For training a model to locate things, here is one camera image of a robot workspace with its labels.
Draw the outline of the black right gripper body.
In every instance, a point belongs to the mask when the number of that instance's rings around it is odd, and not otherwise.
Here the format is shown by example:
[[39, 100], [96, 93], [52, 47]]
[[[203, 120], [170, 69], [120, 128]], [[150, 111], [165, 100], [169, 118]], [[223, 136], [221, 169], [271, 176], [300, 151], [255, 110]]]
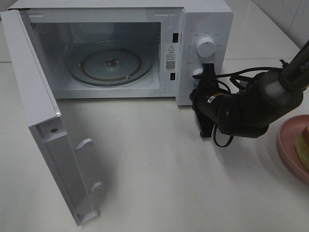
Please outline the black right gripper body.
[[218, 83], [199, 83], [193, 90], [193, 110], [199, 121], [238, 121], [238, 96]]

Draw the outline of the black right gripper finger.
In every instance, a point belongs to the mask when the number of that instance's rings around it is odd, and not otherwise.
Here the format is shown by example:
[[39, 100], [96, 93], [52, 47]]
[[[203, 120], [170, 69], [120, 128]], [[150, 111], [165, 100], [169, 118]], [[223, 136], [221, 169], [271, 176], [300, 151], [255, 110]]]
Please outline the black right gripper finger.
[[200, 137], [210, 138], [214, 127], [214, 122], [201, 112], [197, 112], [197, 120], [200, 126]]
[[216, 73], [214, 68], [214, 63], [202, 63], [202, 81], [206, 84], [215, 85], [216, 84]]

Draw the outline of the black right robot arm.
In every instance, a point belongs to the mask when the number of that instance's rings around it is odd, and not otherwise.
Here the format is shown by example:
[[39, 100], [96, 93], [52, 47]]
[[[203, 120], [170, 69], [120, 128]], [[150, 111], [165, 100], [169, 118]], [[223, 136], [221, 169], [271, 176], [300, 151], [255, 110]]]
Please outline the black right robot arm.
[[233, 137], [257, 138], [269, 125], [297, 108], [309, 87], [309, 45], [306, 43], [282, 68], [256, 67], [229, 73], [239, 91], [232, 93], [216, 75], [213, 63], [204, 63], [197, 87], [190, 95], [201, 137], [215, 137], [217, 131]]

